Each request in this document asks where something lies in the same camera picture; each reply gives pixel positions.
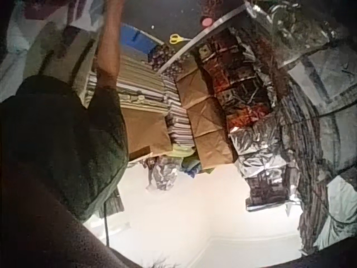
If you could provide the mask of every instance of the person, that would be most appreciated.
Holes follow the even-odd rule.
[[[128,164],[116,92],[123,1],[106,2],[88,109],[66,83],[44,75],[25,79],[0,104],[2,267],[140,267],[81,224]]]

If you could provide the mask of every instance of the brown paper package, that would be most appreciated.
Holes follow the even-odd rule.
[[[129,160],[172,151],[164,115],[122,108],[128,135]]]
[[[225,116],[216,98],[210,97],[187,110],[194,137],[225,128]]]
[[[231,164],[235,156],[230,147],[226,130],[218,130],[195,138],[202,169]]]
[[[211,96],[202,78],[201,71],[198,69],[178,80],[176,86],[184,109],[188,109]]]
[[[193,73],[195,70],[199,68],[193,56],[190,56],[183,63],[181,63],[181,65],[182,65],[182,73],[177,76],[176,81],[179,81],[180,79]]]

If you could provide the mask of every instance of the sleeve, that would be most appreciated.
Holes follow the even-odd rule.
[[[90,198],[79,219],[87,220],[103,206],[117,188],[128,165],[128,142],[119,96],[110,88],[99,88],[87,109],[90,123],[92,157],[86,166],[90,182]]]
[[[107,132],[127,152],[127,131],[119,95],[112,88],[97,88],[88,107],[91,126]]]

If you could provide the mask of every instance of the cable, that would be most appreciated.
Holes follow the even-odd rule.
[[[107,247],[109,247],[109,231],[108,231],[108,220],[107,220],[107,201],[104,202],[104,227],[105,227],[105,240],[107,242]]]

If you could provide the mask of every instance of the yellow scissors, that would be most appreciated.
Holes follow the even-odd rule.
[[[191,40],[191,39],[183,38],[183,37],[179,36],[177,33],[170,35],[170,44],[171,45],[176,45],[177,43],[180,43],[182,41],[189,41],[189,40]]]

